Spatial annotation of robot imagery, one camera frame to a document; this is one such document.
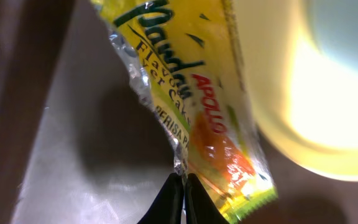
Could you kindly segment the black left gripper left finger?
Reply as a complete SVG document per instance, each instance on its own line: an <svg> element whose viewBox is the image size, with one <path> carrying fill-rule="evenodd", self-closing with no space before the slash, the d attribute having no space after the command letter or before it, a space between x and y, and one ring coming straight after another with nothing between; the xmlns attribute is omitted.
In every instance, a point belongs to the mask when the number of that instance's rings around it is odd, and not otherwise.
<svg viewBox="0 0 358 224"><path fill-rule="evenodd" d="M171 173L138 224L180 224L183 198L181 176Z"/></svg>

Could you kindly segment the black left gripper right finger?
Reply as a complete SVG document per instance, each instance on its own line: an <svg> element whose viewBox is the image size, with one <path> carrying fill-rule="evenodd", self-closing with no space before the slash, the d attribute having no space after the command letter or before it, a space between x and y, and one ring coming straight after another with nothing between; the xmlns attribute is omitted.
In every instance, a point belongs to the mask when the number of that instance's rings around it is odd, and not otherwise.
<svg viewBox="0 0 358 224"><path fill-rule="evenodd" d="M193 173L185 184L185 210L187 224L229 224Z"/></svg>

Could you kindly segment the green pandan cake wrapper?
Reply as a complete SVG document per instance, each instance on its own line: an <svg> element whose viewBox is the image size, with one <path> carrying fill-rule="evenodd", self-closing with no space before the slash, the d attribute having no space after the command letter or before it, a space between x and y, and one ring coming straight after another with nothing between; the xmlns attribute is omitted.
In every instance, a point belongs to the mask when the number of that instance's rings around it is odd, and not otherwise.
<svg viewBox="0 0 358 224"><path fill-rule="evenodd" d="M91 4L109 29L131 88L165 130L176 172L196 174L229 223L275 199L242 79L232 2Z"/></svg>

